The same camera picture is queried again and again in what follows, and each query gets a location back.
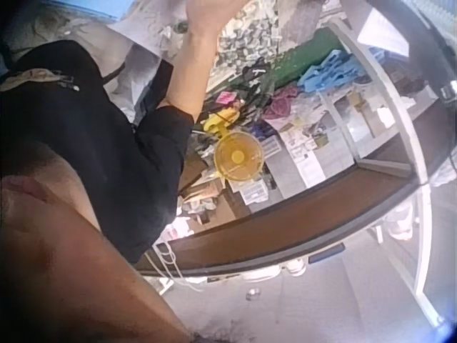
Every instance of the cable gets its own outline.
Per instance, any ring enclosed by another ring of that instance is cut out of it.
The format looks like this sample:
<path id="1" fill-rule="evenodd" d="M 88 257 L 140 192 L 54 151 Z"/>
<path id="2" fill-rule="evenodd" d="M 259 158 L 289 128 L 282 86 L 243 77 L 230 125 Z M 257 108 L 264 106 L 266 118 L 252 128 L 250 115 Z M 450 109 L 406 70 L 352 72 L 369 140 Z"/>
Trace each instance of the cable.
<path id="1" fill-rule="evenodd" d="M 168 251 L 169 251 L 168 253 L 163 253 L 163 252 L 161 252 L 160 249 L 159 249 L 156 245 L 154 245 L 153 248 L 154 248 L 154 251 L 155 251 L 156 254 L 157 254 L 157 257 L 161 260 L 162 265 L 164 266 L 165 270 L 166 270 L 167 273 L 170 275 L 171 279 L 172 279 L 173 281 L 175 281 L 177 284 L 180 284 L 180 285 L 182 285 L 182 286 L 186 286 L 186 287 L 191 288 L 191 289 L 194 290 L 195 292 L 202 292 L 202 291 L 203 291 L 202 289 L 198 289 L 198 288 L 194 287 L 193 285 L 191 285 L 190 282 L 188 282 L 188 281 L 186 280 L 186 278 L 184 278 L 183 274 L 181 273 L 181 270 L 180 270 L 179 267 L 178 267 L 178 264 L 176 263 L 176 255 L 174 254 L 173 250 L 171 249 L 170 244 L 169 244 L 167 241 L 165 241 L 164 244 L 165 244 L 166 248 L 167 248 Z M 168 261 L 166 261 L 166 260 L 164 259 L 164 256 L 166 256 L 166 255 L 170 255 L 170 257 L 171 257 L 171 262 L 168 262 Z M 180 277 L 181 279 L 183 279 L 183 280 L 186 281 L 184 284 L 178 282 L 176 279 L 173 278 L 173 275 L 172 275 L 171 272 L 169 271 L 169 269 L 168 269 L 168 267 L 167 267 L 167 264 L 172 264 L 172 265 L 174 265 L 174 267 L 175 267 L 175 269 L 176 269 L 176 272 L 178 273 L 179 277 Z"/>
<path id="2" fill-rule="evenodd" d="M 152 258 L 149 256 L 148 253 L 145 253 L 145 256 L 146 256 L 146 259 L 149 261 L 149 263 L 151 264 L 151 266 L 156 270 L 157 273 L 159 273 L 159 275 L 161 277 L 164 277 L 166 279 L 171 279 L 173 280 L 175 283 L 177 284 L 180 284 L 181 286 L 185 286 L 185 287 L 189 287 L 190 289 L 194 290 L 195 292 L 202 292 L 203 290 L 202 289 L 198 289 L 196 287 L 194 287 L 190 282 L 188 282 L 186 280 L 186 278 L 184 278 L 183 274 L 181 273 L 181 270 L 179 269 L 177 263 L 176 263 L 176 255 L 174 254 L 173 250 L 171 249 L 171 246 L 170 244 L 165 241 L 164 242 L 166 248 L 168 249 L 168 252 L 161 252 L 161 250 L 158 248 L 157 245 L 153 245 L 152 246 L 152 249 L 154 250 L 154 252 L 156 253 L 157 257 L 159 258 L 160 262 L 162 263 L 162 266 L 164 267 L 164 269 L 166 270 L 166 273 L 168 274 L 168 276 L 166 276 L 157 266 L 156 264 L 154 263 L 154 261 L 152 260 Z M 171 261 L 167 261 L 164 257 L 165 256 L 170 256 L 171 258 Z M 168 268 L 168 265 L 173 265 L 179 275 L 179 277 L 181 279 L 183 279 L 185 282 L 180 282 L 178 281 L 174 276 L 173 274 L 170 272 L 169 268 Z"/>

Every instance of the yellow fan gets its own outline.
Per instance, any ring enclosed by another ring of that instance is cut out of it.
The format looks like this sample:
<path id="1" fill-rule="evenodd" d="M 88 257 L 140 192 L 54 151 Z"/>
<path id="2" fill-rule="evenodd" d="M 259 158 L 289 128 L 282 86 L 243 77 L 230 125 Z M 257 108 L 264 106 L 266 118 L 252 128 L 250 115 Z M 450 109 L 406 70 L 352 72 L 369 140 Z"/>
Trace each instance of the yellow fan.
<path id="1" fill-rule="evenodd" d="M 230 181 L 249 181 L 261 171 L 263 149 L 258 140 L 244 132 L 227 132 L 219 125 L 222 139 L 214 152 L 214 163 L 221 176 Z"/>

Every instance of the sticker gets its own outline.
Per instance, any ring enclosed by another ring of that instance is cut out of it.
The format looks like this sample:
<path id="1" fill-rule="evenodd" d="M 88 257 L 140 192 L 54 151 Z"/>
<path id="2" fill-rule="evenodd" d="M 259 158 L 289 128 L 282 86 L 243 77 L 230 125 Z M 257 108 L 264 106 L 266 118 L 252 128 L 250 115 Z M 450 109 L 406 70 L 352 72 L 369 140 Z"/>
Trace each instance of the sticker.
<path id="1" fill-rule="evenodd" d="M 217 97 L 216 103 L 228 105 L 236 99 L 236 93 L 233 91 L 222 91 Z"/>

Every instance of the cloth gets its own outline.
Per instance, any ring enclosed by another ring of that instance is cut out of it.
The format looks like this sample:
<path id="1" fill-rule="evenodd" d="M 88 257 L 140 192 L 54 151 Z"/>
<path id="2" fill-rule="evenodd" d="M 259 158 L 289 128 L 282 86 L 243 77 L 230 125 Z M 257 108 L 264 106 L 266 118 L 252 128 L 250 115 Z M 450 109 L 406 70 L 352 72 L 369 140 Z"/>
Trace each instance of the cloth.
<path id="1" fill-rule="evenodd" d="M 176 216 L 179 177 L 193 119 L 168 106 L 148 113 L 133 133 L 104 91 L 100 71 L 74 41 L 30 51 L 16 73 L 60 71 L 58 82 L 25 82 L 1 92 L 1 148 L 23 139 L 47 144 L 81 178 L 102 232 L 135 263 Z"/>

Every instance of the white paper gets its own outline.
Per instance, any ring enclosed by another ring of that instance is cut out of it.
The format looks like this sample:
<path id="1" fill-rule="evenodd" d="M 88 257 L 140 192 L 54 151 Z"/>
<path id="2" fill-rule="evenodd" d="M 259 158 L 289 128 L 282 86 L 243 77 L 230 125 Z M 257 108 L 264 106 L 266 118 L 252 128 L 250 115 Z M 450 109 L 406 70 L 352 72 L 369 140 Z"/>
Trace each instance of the white paper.
<path id="1" fill-rule="evenodd" d="M 409 56 L 409 43 L 397 29 L 376 9 L 368 15 L 358 41 L 369 46 Z"/>

